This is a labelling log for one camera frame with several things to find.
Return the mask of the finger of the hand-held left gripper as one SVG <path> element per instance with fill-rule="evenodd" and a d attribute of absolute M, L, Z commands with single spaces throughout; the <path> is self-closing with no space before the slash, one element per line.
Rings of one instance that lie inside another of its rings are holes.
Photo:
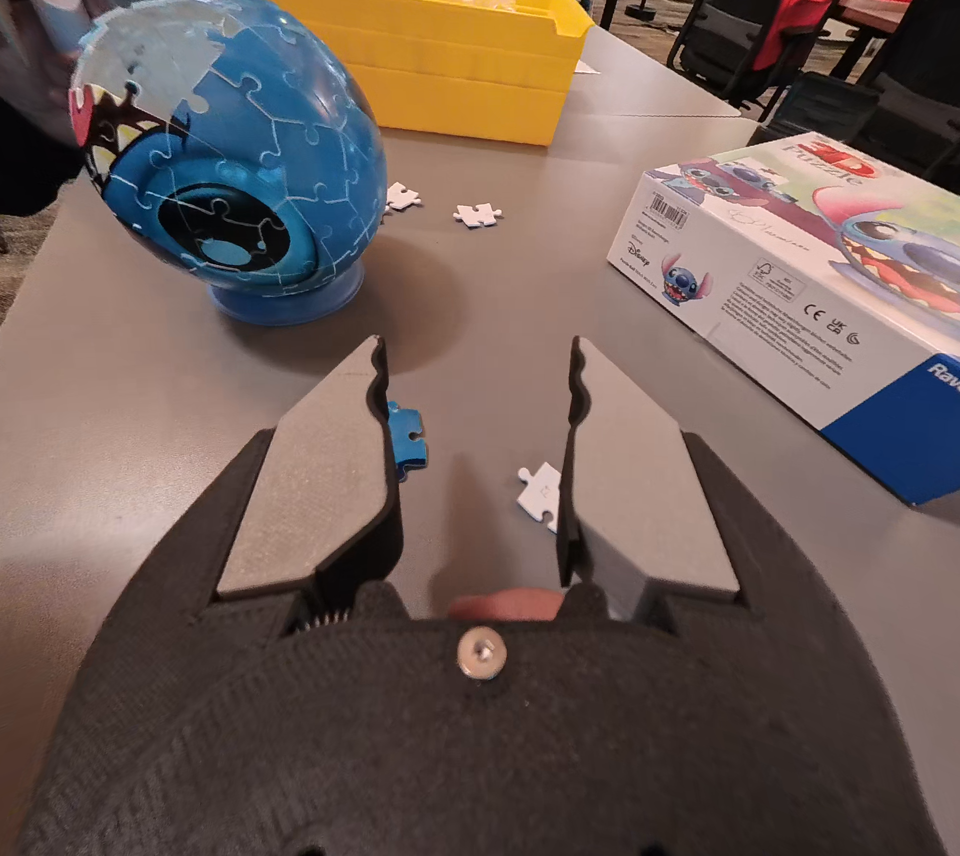
<path fill-rule="evenodd" d="M 78 51 L 54 44 L 34 0 L 7 2 L 19 43 L 2 39 L 2 102 L 45 136 L 76 148 L 68 93 Z"/>

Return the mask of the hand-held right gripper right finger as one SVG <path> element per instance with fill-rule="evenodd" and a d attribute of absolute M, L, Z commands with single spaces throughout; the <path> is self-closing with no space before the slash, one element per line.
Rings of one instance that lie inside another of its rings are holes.
<path fill-rule="evenodd" d="M 599 587 L 614 618 L 646 618 L 666 595 L 734 602 L 738 576 L 677 420 L 582 336 L 568 384 L 560 583 Z"/>

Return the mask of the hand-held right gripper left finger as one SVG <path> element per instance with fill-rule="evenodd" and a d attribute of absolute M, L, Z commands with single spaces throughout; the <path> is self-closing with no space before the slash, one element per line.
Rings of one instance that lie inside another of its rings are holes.
<path fill-rule="evenodd" d="M 353 599 L 403 548 L 386 343 L 371 335 L 278 422 L 217 585 L 222 599 Z"/>

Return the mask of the blue puzzle piece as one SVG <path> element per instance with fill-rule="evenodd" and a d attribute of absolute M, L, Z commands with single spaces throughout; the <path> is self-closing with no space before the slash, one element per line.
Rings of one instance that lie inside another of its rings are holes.
<path fill-rule="evenodd" d="M 389 428 L 397 478 L 404 482 L 411 470 L 425 468 L 428 449 L 419 410 L 388 401 Z"/>

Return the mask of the blue puzzle ball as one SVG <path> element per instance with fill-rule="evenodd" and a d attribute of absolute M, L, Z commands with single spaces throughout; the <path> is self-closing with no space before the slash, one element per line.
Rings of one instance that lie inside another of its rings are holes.
<path fill-rule="evenodd" d="M 268 0 L 144 0 L 81 38 L 69 107 L 119 223 L 210 288 L 262 300 L 353 279 L 386 206 L 359 85 Z"/>

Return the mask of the person's left forearm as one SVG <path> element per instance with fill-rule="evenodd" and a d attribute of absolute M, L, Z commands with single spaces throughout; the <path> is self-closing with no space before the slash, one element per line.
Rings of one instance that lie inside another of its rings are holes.
<path fill-rule="evenodd" d="M 1 101 L 2 215 L 29 217 L 40 212 L 82 166 L 82 152 L 70 127 L 65 140 L 51 136 Z"/>

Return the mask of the cartoon printed puzzle box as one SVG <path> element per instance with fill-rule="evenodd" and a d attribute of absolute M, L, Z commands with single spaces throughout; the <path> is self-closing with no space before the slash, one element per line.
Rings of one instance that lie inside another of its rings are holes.
<path fill-rule="evenodd" d="M 959 200 L 815 131 L 646 170 L 607 261 L 902 502 L 959 489 Z"/>

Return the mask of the person's right hand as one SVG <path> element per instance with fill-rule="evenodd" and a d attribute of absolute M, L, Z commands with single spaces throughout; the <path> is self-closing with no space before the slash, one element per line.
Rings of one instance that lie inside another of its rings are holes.
<path fill-rule="evenodd" d="M 559 591 L 542 588 L 514 588 L 485 595 L 455 599 L 447 616 L 452 620 L 491 625 L 498 622 L 548 622 L 553 620 L 565 599 Z"/>

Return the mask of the yellow plastic bin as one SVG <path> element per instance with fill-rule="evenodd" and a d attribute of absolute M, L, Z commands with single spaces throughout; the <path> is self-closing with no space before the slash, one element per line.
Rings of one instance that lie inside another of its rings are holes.
<path fill-rule="evenodd" d="M 516 11 L 430 0 L 270 0 L 351 72 L 388 129 L 551 145 L 594 22 L 576 0 Z"/>

